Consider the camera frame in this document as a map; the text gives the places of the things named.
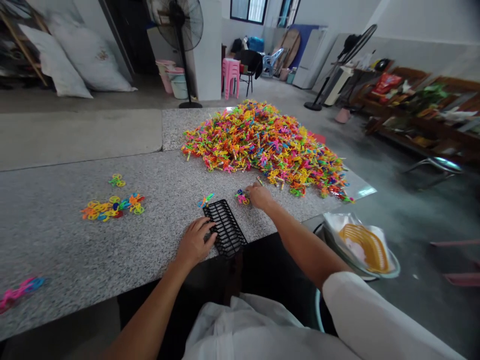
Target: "yellow plastic basket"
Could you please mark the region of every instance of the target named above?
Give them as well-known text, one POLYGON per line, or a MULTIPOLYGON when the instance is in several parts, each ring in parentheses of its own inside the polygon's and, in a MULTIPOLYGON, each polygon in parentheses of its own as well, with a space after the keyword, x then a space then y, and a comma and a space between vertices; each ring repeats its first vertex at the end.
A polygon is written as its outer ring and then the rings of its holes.
POLYGON ((341 239, 347 239, 359 244, 365 253, 367 269, 373 273, 386 274, 389 272, 387 252, 380 239, 362 225, 347 224, 340 230, 341 239))

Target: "large white bag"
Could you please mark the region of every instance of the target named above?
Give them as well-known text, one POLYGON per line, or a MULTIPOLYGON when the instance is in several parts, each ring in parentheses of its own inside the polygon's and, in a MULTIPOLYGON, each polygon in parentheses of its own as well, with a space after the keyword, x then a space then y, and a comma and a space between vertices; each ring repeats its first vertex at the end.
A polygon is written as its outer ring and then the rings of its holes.
POLYGON ((90 89, 116 92, 137 90, 119 73, 114 54, 95 32, 71 16, 59 13, 49 16, 48 29, 90 89))
POLYGON ((41 72, 52 78, 59 97, 93 99, 79 73, 52 35, 25 25, 19 26, 40 52, 41 72))

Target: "white refrigerator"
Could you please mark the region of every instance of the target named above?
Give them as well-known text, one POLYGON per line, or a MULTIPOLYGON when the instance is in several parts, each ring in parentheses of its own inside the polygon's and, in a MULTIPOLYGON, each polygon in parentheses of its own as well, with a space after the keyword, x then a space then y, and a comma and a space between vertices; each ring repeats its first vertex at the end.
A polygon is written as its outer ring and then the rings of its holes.
POLYGON ((328 29, 328 26, 320 26, 320 28, 311 31, 293 79, 293 85, 296 87, 300 89, 311 89, 314 87, 320 70, 322 70, 323 64, 321 59, 325 54, 322 44, 328 29))

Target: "red snack bag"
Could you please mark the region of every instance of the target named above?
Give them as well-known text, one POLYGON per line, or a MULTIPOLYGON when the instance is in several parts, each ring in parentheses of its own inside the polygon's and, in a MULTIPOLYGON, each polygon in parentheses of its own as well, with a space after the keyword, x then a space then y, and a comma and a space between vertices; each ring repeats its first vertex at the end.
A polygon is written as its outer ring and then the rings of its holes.
POLYGON ((371 91, 371 94, 378 95, 378 96, 384 96, 391 89, 398 86, 401 81, 402 81, 402 78, 400 76, 384 72, 380 76, 380 80, 378 80, 375 87, 371 91))

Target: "granite countertop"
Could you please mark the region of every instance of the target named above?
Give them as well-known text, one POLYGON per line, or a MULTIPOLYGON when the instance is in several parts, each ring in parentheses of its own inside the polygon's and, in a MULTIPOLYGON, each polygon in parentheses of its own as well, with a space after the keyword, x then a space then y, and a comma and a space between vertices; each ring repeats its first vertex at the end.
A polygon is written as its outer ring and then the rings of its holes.
POLYGON ((178 150, 185 144, 184 132, 193 130, 202 122, 210 119, 215 113, 225 111, 225 107, 204 107, 200 109, 167 109, 162 110, 163 119, 163 151, 178 150))
MULTIPOLYGON (((48 280, 31 298, 0 316, 0 340, 99 303, 162 276, 174 258, 186 226, 203 216, 197 202, 215 193, 226 199, 248 242, 272 234, 272 221, 235 193, 253 183, 251 172, 208 172, 199 158, 180 151, 157 152, 0 172, 0 289, 30 276, 48 280), (108 181, 120 173, 125 187, 108 181), (83 220, 91 200, 106 202, 133 192, 146 197, 145 212, 125 213, 108 222, 83 220)), ((348 194, 375 192, 348 173, 348 194)), ((299 221, 332 211, 337 199, 312 189, 305 198, 268 185, 273 197, 299 221)), ((209 258, 217 255, 213 249, 209 258)))

